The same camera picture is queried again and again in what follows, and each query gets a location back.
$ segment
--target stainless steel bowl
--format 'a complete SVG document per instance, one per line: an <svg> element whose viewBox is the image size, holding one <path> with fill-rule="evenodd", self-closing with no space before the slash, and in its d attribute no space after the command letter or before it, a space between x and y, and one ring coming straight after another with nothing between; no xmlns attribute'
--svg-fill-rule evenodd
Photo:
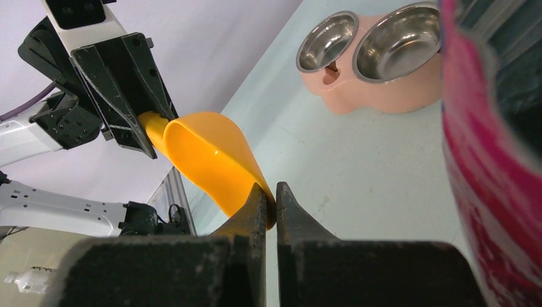
<svg viewBox="0 0 542 307"><path fill-rule="evenodd" d="M420 68L439 49L436 4L414 3L386 15L367 31L355 49L353 70L368 83L387 83Z"/></svg>
<svg viewBox="0 0 542 307"><path fill-rule="evenodd" d="M319 23L301 43L296 66L300 72L317 72L335 61L348 48L358 28L357 15L342 11Z"/></svg>

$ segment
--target pink bowl stand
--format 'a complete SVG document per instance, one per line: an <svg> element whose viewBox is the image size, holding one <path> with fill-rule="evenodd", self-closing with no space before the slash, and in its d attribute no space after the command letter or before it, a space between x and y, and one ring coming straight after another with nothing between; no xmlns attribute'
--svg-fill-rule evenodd
<svg viewBox="0 0 542 307"><path fill-rule="evenodd" d="M327 67L313 73L301 72L307 89L320 96L332 113L346 114L367 106L385 113L405 113L428 106L442 96L440 53L411 74L388 83L367 83L355 75L352 61L356 46L384 16L358 15L359 28L348 48L335 61L338 72Z"/></svg>

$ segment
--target table surface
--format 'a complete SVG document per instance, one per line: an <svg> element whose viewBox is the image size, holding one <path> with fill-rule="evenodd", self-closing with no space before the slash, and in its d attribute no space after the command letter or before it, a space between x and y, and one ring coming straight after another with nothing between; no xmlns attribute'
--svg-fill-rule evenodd
<svg viewBox="0 0 542 307"><path fill-rule="evenodd" d="M303 87L295 67L301 41L326 16L379 15L409 3L304 1L222 113L243 130L272 190L287 182L305 210L339 238L450 242L470 260L444 166L441 103L407 114L362 108L337 116ZM207 211L211 221L198 234L226 220L208 196L186 188L192 210ZM268 306L278 306L277 276L271 230Z"/></svg>

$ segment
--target double pet bowl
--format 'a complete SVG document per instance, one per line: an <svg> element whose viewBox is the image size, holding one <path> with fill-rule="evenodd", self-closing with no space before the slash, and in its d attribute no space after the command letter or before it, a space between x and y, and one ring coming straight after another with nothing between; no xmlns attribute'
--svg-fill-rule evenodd
<svg viewBox="0 0 542 307"><path fill-rule="evenodd" d="M422 2L381 16L335 13L307 35L296 64L333 113L404 113L441 97L439 50L439 10Z"/></svg>

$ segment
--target plastic scoop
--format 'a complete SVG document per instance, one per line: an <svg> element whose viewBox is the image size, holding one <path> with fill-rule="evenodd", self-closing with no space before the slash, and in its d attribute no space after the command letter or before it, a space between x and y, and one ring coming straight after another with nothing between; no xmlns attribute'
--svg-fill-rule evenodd
<svg viewBox="0 0 542 307"><path fill-rule="evenodd" d="M267 229L275 225L275 200L243 135L219 113L192 113L172 121L154 112L138 117L158 151L231 217L256 182L267 195Z"/></svg>

